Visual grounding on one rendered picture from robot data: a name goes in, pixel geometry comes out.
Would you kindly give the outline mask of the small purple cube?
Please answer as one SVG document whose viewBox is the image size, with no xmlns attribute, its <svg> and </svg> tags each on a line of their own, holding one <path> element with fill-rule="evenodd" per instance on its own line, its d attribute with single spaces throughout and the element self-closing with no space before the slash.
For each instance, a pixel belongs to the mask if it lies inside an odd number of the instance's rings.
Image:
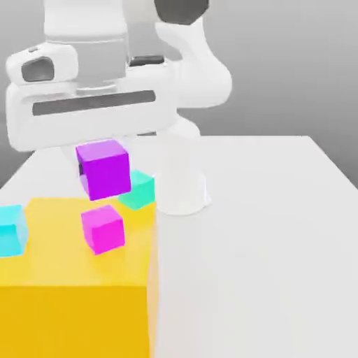
<svg viewBox="0 0 358 358">
<path fill-rule="evenodd" d="M 91 201 L 131 191 L 128 152 L 107 140 L 76 147 L 80 181 Z"/>
</svg>

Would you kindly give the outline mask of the large yellow box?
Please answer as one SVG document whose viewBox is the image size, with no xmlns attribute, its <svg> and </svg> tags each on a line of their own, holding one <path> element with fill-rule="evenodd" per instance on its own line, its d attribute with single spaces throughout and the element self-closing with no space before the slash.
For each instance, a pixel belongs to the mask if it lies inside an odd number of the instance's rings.
<svg viewBox="0 0 358 358">
<path fill-rule="evenodd" d="M 95 202 L 29 202 L 24 254 L 0 259 L 0 358 L 155 358 L 156 208 L 110 205 L 126 243 L 95 255 L 80 217 Z"/>
</svg>

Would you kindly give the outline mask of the small magenta cube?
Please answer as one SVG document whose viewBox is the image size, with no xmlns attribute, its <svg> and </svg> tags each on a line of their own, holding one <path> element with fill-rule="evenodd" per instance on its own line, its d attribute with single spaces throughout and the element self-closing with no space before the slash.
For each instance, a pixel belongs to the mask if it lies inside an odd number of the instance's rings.
<svg viewBox="0 0 358 358">
<path fill-rule="evenodd" d="M 125 246 L 124 221 L 111 205 L 80 214 L 86 243 L 95 255 Z"/>
</svg>

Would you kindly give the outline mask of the small cyan cube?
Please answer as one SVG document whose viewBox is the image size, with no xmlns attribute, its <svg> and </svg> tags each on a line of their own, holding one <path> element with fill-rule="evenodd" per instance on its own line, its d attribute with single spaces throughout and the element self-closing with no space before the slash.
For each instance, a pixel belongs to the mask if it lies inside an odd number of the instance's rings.
<svg viewBox="0 0 358 358">
<path fill-rule="evenodd" d="M 0 207 L 0 257 L 22 255 L 29 230 L 21 205 Z"/>
</svg>

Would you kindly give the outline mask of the small teal cube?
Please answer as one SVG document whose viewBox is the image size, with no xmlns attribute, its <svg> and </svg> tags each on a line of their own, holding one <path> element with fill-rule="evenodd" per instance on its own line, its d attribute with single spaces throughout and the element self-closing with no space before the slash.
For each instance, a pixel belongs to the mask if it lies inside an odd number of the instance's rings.
<svg viewBox="0 0 358 358">
<path fill-rule="evenodd" d="M 130 208 L 139 210 L 155 202 L 155 179 L 139 170 L 130 173 L 131 191 L 118 196 L 118 201 Z"/>
</svg>

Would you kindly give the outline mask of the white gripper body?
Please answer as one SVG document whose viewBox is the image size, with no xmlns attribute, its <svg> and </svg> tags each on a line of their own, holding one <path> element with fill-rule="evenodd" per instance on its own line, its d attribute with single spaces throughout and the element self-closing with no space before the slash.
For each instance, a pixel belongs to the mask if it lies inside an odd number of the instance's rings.
<svg viewBox="0 0 358 358">
<path fill-rule="evenodd" d="M 104 90 L 79 94 L 75 82 L 11 84 L 6 90 L 9 142 L 19 152 L 160 131 L 176 120 L 170 64 L 147 64 Z"/>
</svg>

